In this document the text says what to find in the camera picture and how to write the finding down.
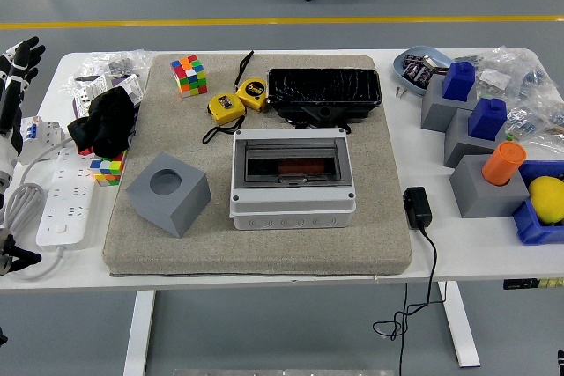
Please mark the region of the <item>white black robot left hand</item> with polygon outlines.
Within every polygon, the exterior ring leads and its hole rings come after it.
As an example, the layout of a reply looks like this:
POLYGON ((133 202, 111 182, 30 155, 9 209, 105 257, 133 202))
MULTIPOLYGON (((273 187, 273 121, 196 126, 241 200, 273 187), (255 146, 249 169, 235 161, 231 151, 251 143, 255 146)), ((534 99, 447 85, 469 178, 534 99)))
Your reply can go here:
POLYGON ((21 41, 1 54, 1 184, 11 181, 16 157, 21 153, 21 103, 38 74, 45 47, 37 36, 21 41))

